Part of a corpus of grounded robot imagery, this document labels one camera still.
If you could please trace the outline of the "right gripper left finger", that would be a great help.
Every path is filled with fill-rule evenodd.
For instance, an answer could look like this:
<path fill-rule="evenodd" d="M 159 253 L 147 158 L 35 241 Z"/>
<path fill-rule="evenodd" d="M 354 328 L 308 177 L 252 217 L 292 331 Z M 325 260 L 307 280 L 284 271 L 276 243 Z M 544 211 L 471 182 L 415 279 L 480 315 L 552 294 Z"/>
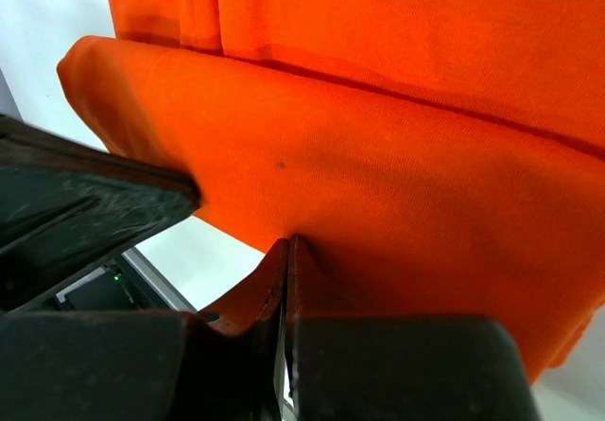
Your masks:
<path fill-rule="evenodd" d="M 1 320 L 5 420 L 278 420 L 289 243 L 197 313 L 38 311 Z"/>

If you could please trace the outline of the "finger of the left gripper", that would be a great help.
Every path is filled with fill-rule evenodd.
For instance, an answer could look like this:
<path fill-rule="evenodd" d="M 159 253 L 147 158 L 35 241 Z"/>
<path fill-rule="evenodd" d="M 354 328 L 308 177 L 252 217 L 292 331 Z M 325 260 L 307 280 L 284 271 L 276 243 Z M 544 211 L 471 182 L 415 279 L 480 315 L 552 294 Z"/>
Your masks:
<path fill-rule="evenodd" d="M 18 312 L 189 218 L 186 174 L 1 117 L 1 311 Z"/>

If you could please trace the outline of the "orange t shirt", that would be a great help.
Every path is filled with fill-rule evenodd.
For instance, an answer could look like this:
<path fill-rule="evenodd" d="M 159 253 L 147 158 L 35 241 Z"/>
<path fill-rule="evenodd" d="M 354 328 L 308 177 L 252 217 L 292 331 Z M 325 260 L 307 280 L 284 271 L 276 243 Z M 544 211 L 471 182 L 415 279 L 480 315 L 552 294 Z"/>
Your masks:
<path fill-rule="evenodd" d="M 306 238 L 361 306 L 499 321 L 527 373 L 604 302 L 604 0 L 109 0 L 59 62 L 200 219 Z"/>

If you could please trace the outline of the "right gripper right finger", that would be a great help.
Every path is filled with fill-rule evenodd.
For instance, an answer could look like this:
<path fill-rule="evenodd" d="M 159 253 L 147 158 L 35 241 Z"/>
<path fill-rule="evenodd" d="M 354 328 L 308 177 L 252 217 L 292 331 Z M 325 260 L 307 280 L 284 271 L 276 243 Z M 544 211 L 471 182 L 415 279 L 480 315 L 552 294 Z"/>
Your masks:
<path fill-rule="evenodd" d="M 379 316 L 290 242 L 286 342 L 300 420 L 536 420 L 516 344 L 476 315 Z"/>

